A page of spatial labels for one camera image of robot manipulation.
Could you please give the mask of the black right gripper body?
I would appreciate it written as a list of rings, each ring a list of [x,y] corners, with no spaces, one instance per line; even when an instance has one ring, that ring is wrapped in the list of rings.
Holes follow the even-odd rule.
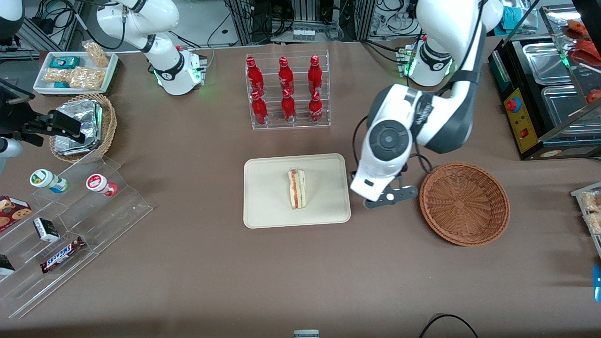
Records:
[[[4,138],[25,138],[35,132],[31,122],[37,118],[30,101],[35,95],[1,79],[0,135]]]

